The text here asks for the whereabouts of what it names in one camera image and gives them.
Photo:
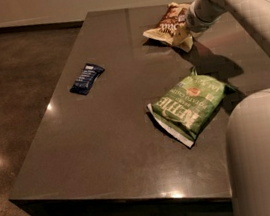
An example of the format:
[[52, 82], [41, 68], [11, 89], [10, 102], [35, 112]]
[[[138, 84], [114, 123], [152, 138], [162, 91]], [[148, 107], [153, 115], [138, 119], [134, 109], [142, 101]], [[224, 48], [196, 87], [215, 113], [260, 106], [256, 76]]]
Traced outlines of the brown chip bag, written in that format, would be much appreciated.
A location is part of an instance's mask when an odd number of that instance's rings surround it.
[[167, 5], [167, 11], [153, 28], [146, 30], [143, 36], [157, 40], [173, 48], [180, 48], [189, 52], [193, 45], [193, 36], [186, 26], [188, 4], [171, 2]]

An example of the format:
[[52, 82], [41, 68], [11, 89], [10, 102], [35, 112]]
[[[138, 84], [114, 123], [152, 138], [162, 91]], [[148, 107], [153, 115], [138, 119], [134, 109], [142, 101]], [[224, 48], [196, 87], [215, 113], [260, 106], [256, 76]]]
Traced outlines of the green jalapeno chip bag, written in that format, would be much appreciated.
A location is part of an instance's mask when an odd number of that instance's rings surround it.
[[188, 148], [229, 93], [236, 88], [212, 76], [200, 75], [195, 68], [189, 76], [147, 105], [156, 123]]

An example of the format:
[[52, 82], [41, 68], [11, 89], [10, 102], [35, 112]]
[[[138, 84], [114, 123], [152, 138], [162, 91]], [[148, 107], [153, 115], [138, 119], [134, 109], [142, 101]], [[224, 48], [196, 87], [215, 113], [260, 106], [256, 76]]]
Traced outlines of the dark blue snack bar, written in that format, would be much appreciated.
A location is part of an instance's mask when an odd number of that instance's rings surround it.
[[74, 81], [70, 91], [74, 94], [87, 95], [97, 78], [105, 71], [104, 68], [88, 63]]

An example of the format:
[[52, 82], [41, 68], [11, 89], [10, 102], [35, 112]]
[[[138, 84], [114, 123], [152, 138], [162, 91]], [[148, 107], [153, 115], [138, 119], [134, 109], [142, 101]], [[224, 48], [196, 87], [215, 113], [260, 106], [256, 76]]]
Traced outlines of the dark table base frame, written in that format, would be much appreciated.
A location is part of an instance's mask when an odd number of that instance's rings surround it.
[[226, 199], [18, 199], [11, 203], [31, 216], [234, 216]]

